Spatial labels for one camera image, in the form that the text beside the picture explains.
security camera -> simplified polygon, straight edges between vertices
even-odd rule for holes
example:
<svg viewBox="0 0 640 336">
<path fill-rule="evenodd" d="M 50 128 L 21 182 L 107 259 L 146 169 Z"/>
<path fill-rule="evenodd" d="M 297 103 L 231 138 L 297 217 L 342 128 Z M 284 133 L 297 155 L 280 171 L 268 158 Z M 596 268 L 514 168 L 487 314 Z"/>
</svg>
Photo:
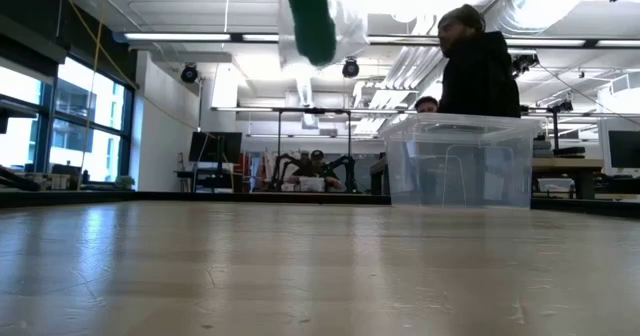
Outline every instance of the security camera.
<svg viewBox="0 0 640 336">
<path fill-rule="evenodd" d="M 360 73 L 360 66 L 358 66 L 358 62 L 355 57 L 348 57 L 344 62 L 344 67 L 342 68 L 342 76 L 345 78 L 354 78 L 358 76 Z"/>
<path fill-rule="evenodd" d="M 196 64 L 187 64 L 180 74 L 180 78 L 184 83 L 194 83 L 198 79 L 198 70 Z"/>
</svg>

black hoodie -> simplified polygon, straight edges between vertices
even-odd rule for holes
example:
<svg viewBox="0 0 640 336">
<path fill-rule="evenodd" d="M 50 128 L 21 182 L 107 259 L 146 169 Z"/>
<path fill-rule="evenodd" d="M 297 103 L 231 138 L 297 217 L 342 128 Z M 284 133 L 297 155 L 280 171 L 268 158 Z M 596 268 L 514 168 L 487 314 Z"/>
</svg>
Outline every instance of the black hoodie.
<svg viewBox="0 0 640 336">
<path fill-rule="evenodd" d="M 520 95 L 502 33 L 482 33 L 454 46 L 438 112 L 520 117 Z"/>
</svg>

man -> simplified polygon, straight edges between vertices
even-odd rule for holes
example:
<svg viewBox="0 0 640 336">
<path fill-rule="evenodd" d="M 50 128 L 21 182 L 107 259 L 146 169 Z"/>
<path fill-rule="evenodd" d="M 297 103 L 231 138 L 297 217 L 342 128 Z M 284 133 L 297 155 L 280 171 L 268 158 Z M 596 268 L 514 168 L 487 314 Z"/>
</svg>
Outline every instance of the man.
<svg viewBox="0 0 640 336">
<path fill-rule="evenodd" d="M 449 59 L 438 112 L 520 117 L 518 86 L 502 33 L 485 32 L 482 15 L 464 5 L 442 17 L 438 38 Z"/>
<path fill-rule="evenodd" d="M 300 183 L 300 177 L 324 177 L 325 183 L 332 189 L 342 190 L 342 182 L 338 179 L 338 176 L 333 170 L 323 170 L 324 153 L 320 150 L 311 152 L 311 162 L 306 166 L 300 167 L 295 170 L 293 174 L 287 179 L 288 183 L 298 184 Z"/>
<path fill-rule="evenodd" d="M 431 96 L 423 97 L 416 101 L 413 107 L 418 113 L 438 112 L 438 100 Z"/>
</svg>

workbench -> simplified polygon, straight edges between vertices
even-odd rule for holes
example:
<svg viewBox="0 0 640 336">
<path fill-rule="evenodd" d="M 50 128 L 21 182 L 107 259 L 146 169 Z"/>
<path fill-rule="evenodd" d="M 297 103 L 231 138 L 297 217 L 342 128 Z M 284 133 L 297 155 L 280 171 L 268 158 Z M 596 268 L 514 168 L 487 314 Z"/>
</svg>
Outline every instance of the workbench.
<svg viewBox="0 0 640 336">
<path fill-rule="evenodd" d="M 558 177 L 567 175 L 576 185 L 578 199 L 595 199 L 593 174 L 604 167 L 602 160 L 589 159 L 533 159 L 532 171 L 534 177 Z M 386 157 L 381 158 L 370 168 L 371 193 L 374 195 L 389 195 L 389 175 Z"/>
</svg>

desk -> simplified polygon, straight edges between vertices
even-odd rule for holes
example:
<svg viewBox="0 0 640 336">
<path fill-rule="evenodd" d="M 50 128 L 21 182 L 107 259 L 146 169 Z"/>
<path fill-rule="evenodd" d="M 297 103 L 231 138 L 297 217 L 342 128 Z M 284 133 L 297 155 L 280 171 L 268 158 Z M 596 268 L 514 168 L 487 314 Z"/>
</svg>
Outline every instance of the desk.
<svg viewBox="0 0 640 336">
<path fill-rule="evenodd" d="M 189 171 L 174 171 L 176 177 L 180 179 L 180 192 L 192 192 L 193 191 L 193 182 L 198 182 L 198 180 L 193 179 L 193 170 Z M 221 183 L 223 185 L 228 185 L 229 187 L 220 187 L 215 180 L 217 170 L 215 168 L 201 168 L 198 169 L 198 176 L 209 176 L 207 179 L 199 179 L 200 183 L 204 188 L 211 188 L 212 192 L 215 188 L 231 188 L 233 185 L 233 192 L 242 192 L 242 175 L 233 175 L 233 183 L 231 182 L 231 175 L 229 175 L 229 170 L 222 171 L 222 180 Z"/>
<path fill-rule="evenodd" d="M 576 198 L 593 200 L 596 197 L 593 173 L 604 167 L 602 160 L 588 159 L 533 159 L 533 177 L 554 177 L 567 175 L 576 185 Z"/>
<path fill-rule="evenodd" d="M 595 199 L 593 173 L 599 172 L 604 167 L 604 161 L 563 158 L 533 159 L 532 166 L 534 177 L 568 175 L 576 184 L 576 197 L 593 200 Z M 373 195 L 389 195 L 387 158 L 383 157 L 376 162 L 371 166 L 369 172 L 371 173 L 371 193 Z"/>
</svg>

